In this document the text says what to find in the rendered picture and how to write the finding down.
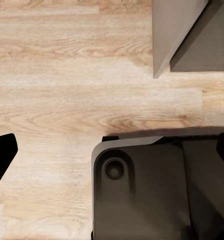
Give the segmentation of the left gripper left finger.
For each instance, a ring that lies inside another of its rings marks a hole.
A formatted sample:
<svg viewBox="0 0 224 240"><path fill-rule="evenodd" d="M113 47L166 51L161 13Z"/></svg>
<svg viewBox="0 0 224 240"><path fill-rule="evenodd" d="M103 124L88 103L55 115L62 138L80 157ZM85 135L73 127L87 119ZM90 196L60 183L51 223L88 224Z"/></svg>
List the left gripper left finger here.
<svg viewBox="0 0 224 240"><path fill-rule="evenodd" d="M0 136L0 180L18 152L16 137L13 133Z"/></svg>

